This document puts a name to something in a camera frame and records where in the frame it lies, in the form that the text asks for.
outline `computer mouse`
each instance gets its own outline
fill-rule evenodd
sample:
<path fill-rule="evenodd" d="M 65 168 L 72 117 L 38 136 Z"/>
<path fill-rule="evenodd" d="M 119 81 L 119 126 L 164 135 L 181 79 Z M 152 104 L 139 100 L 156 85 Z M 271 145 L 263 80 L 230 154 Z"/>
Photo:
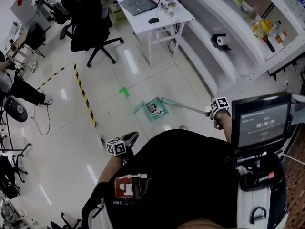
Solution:
<path fill-rule="evenodd" d="M 151 18 L 148 21 L 148 23 L 150 23 L 150 24 L 154 24 L 154 23 L 158 23 L 158 22 L 159 22 L 159 18 Z"/>

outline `black and yellow striped tape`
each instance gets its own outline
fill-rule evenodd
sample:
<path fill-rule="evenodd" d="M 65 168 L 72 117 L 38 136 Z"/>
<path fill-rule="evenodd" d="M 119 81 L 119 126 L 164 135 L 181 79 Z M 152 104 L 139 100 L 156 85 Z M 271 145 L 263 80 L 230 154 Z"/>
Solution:
<path fill-rule="evenodd" d="M 65 67 L 58 70 L 52 77 L 50 77 L 44 84 L 42 84 L 40 87 L 37 88 L 37 90 L 41 89 L 48 81 L 50 81 L 54 76 L 56 76 L 60 71 L 63 71 Z"/>
<path fill-rule="evenodd" d="M 73 63 L 73 67 L 74 67 L 74 71 L 75 71 L 75 75 L 76 75 L 76 78 L 77 78 L 77 82 L 78 82 L 78 86 L 80 87 L 80 90 L 81 90 L 81 94 L 82 96 L 84 97 L 85 101 L 86 101 L 86 104 L 87 104 L 87 108 L 88 108 L 88 111 L 89 111 L 89 114 L 91 116 L 91 119 L 93 121 L 93 124 L 94 124 L 94 128 L 96 128 L 96 120 L 94 118 L 94 115 L 93 115 L 93 112 L 92 112 L 92 109 L 90 107 L 90 104 L 89 104 L 89 101 L 87 99 L 87 96 L 86 96 L 86 93 L 81 85 L 81 80 L 80 80 L 80 77 L 78 75 L 78 72 L 77 72 L 77 69 L 76 69 L 76 63 Z"/>

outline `green tape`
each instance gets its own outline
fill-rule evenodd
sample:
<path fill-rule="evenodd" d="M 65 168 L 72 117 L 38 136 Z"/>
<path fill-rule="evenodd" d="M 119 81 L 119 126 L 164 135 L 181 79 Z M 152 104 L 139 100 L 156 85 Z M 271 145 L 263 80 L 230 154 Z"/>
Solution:
<path fill-rule="evenodd" d="M 123 87 L 119 90 L 119 93 L 124 93 L 125 97 L 128 98 L 130 97 L 128 90 L 126 89 L 126 87 Z"/>

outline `timer display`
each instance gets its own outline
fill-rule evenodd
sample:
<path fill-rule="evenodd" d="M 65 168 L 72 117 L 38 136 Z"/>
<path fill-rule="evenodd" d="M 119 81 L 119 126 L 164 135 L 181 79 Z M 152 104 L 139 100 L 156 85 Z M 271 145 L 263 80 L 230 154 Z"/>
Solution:
<path fill-rule="evenodd" d="M 249 146 L 281 136 L 284 132 L 288 105 L 240 115 L 239 147 Z"/>

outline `brick-patterned floor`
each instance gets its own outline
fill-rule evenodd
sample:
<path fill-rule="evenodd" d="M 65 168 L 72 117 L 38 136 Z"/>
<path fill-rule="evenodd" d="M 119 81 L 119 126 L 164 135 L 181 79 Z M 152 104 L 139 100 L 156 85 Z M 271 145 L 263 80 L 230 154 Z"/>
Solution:
<path fill-rule="evenodd" d="M 305 126 L 303 125 L 288 155 L 305 162 Z M 289 217 L 286 229 L 305 229 L 305 166 L 289 158 L 283 162 L 287 181 Z"/>

